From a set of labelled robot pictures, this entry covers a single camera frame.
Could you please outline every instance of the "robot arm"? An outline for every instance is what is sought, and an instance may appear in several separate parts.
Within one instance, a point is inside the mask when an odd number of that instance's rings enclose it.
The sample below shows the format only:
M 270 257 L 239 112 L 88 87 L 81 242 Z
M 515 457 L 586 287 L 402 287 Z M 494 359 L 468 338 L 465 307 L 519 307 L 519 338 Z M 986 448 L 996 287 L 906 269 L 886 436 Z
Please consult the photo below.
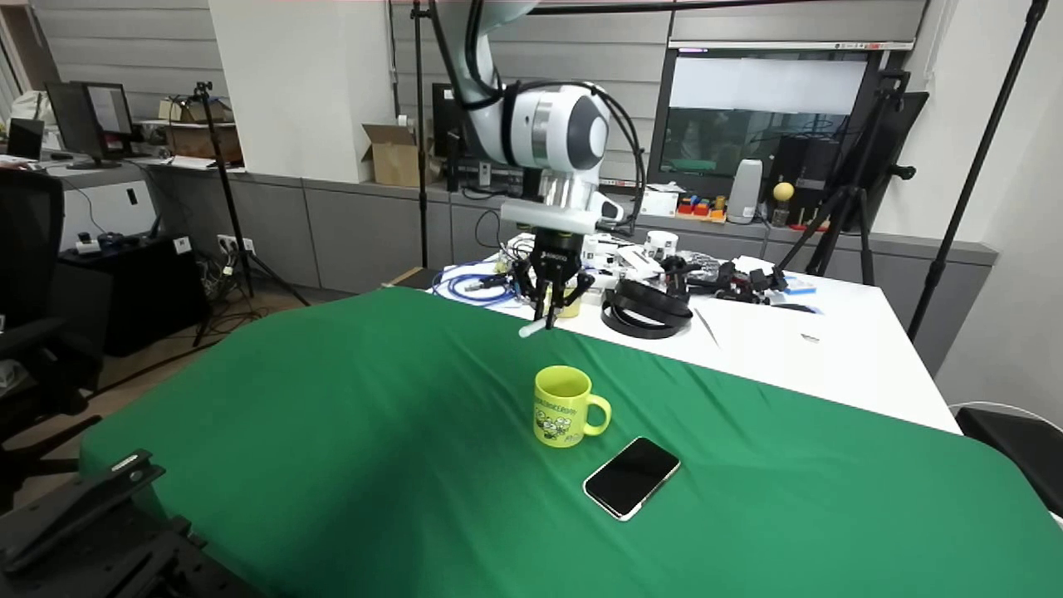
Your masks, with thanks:
M 534 304 L 534 320 L 550 326 L 554 308 L 576 304 L 590 284 L 581 276 L 581 237 L 596 234 L 606 196 L 609 106 L 590 87 L 503 85 L 492 32 L 538 0 L 433 0 L 433 25 L 456 98 L 482 149 L 506 165 L 544 169 L 540 202 L 507 199 L 503 219 L 531 225 L 531 261 L 515 272 Z

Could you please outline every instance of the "black smartphone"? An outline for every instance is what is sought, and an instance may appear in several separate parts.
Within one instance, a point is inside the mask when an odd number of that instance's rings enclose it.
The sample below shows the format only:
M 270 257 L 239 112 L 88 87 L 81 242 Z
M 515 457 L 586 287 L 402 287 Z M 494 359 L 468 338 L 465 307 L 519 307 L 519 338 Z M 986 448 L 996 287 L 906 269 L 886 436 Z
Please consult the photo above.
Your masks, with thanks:
M 678 457 L 635 438 L 586 483 L 586 492 L 614 519 L 627 521 L 678 473 Z

